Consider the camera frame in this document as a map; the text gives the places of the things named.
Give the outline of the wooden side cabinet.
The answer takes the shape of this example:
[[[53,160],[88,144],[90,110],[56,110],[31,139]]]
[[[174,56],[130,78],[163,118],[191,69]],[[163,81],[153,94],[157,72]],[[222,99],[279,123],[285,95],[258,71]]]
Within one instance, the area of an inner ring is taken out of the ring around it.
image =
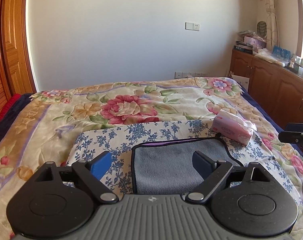
[[[250,79],[248,93],[281,128],[303,122],[303,77],[235,49],[229,74]]]

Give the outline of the floral beige bed blanket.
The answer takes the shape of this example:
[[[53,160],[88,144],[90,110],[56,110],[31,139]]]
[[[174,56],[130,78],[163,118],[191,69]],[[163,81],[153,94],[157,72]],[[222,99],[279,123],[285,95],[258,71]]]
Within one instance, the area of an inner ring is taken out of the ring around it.
[[[302,203],[291,234],[303,239],[303,154],[278,140],[280,127],[228,77],[117,82],[22,95],[0,120],[0,239],[14,236],[6,217],[9,200],[46,161],[66,166],[81,133],[163,121],[212,125],[221,109],[255,124],[254,134],[294,177]]]

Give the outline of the clutter pile on cabinet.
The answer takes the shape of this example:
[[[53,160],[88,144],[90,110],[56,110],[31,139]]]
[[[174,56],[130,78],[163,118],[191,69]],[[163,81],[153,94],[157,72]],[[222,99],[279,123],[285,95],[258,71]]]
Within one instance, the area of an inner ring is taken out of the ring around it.
[[[238,33],[240,41],[236,41],[234,49],[263,59],[269,63],[278,64],[288,70],[303,76],[303,58],[292,54],[289,50],[273,46],[267,49],[267,23],[257,23],[257,31],[241,31]]]

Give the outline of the purple and grey towel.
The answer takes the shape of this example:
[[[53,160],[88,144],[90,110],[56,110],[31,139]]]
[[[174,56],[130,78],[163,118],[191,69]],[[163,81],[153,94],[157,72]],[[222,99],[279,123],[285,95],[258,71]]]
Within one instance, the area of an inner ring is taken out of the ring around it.
[[[215,169],[215,162],[232,157],[218,134],[209,138],[188,138],[144,142],[132,148],[132,187],[134,194],[180,194],[200,185]]]

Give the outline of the wooden door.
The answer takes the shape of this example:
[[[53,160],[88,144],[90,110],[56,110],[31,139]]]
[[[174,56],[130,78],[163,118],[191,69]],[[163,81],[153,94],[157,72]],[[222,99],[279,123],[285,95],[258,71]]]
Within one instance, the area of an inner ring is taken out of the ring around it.
[[[36,92],[27,47],[26,0],[0,0],[0,113],[15,94]]]

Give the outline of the wall socket strip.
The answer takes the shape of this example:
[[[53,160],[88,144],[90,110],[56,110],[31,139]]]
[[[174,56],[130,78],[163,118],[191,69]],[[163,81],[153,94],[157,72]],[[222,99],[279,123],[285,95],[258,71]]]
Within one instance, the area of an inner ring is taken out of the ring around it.
[[[205,77],[205,73],[196,73],[196,72],[175,72],[174,78],[175,79],[183,79],[189,77]]]

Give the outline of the pink tissue pack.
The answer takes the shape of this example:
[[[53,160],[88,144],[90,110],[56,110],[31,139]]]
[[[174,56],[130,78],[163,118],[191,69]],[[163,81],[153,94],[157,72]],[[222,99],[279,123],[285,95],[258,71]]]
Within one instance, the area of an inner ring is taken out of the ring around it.
[[[213,119],[211,130],[247,146],[257,127],[252,122],[221,109]]]

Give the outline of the patterned beige curtain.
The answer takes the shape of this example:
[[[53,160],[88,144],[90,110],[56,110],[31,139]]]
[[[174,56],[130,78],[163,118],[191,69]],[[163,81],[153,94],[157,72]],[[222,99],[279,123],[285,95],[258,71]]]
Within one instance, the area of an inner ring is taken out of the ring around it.
[[[279,32],[276,12],[277,0],[264,1],[267,13],[267,49],[272,50],[274,46],[279,46]]]

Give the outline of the white wall switch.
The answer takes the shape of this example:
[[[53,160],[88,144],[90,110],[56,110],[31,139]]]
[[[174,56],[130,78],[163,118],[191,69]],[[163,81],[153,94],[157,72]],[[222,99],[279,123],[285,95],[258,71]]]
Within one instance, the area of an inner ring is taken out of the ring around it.
[[[198,23],[186,22],[186,23],[185,23],[185,29],[186,29],[186,30],[192,30],[192,31],[199,31],[199,30],[200,30],[200,24],[198,24]]]

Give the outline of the blue floral white cloth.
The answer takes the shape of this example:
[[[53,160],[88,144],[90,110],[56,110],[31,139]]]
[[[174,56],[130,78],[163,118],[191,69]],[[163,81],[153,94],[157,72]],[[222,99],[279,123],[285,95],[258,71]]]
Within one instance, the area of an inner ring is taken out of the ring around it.
[[[111,168],[102,182],[119,196],[132,191],[130,162],[132,148],[143,142],[175,139],[213,137],[210,122],[206,120],[163,121],[133,124],[81,133],[69,154],[67,165],[77,160],[91,161],[104,151],[111,153]],[[247,165],[251,161],[261,163],[291,194],[297,204],[302,203],[294,177],[286,172],[280,158],[272,153],[254,134],[247,146],[223,137],[231,156]]]

